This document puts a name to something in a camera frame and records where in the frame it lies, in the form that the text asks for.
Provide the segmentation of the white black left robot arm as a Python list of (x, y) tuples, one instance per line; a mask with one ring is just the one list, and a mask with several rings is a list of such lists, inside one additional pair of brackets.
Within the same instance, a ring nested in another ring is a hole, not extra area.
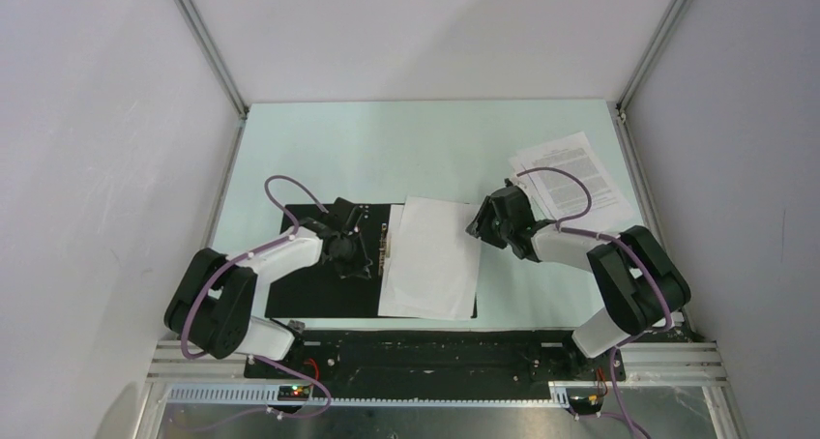
[(264, 246), (234, 257), (201, 249), (165, 310), (165, 327), (216, 359), (264, 357), (280, 376), (298, 375), (306, 352), (294, 344), (297, 333), (253, 316), (256, 289), (314, 266), (330, 269), (338, 280), (370, 278), (373, 262), (361, 228), (368, 213), (362, 204), (337, 198)]

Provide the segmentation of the printed text paper sheets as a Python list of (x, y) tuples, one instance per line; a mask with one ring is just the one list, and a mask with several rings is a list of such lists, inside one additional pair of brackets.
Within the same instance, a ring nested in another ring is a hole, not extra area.
[(584, 132), (519, 150), (509, 164), (541, 218), (596, 232), (642, 222)]

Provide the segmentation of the beige and black file folder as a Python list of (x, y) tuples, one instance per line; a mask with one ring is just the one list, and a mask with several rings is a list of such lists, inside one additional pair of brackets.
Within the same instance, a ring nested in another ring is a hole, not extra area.
[(381, 225), (396, 204), (366, 204), (361, 223), (366, 251), (373, 262), (370, 279), (338, 280), (325, 267), (299, 270), (271, 284), (265, 307), (268, 318), (377, 318), (382, 279), (378, 276)]

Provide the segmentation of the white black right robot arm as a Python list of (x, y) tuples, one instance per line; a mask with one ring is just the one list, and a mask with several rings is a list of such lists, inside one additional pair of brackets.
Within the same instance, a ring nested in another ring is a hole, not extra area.
[(511, 249), (521, 260), (558, 263), (588, 272), (603, 301), (563, 343), (568, 375), (586, 379), (601, 356), (655, 325), (673, 324), (673, 312), (691, 299), (687, 281), (646, 227), (635, 225), (611, 235), (536, 219), (523, 189), (509, 185), (488, 195), (468, 235), (498, 249)]

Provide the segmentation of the white paper sheets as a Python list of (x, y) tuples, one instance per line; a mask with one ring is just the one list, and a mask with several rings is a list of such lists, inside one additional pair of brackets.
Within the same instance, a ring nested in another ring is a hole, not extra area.
[(409, 196), (391, 207), (377, 315), (474, 317), (481, 242), (466, 233), (477, 204)]

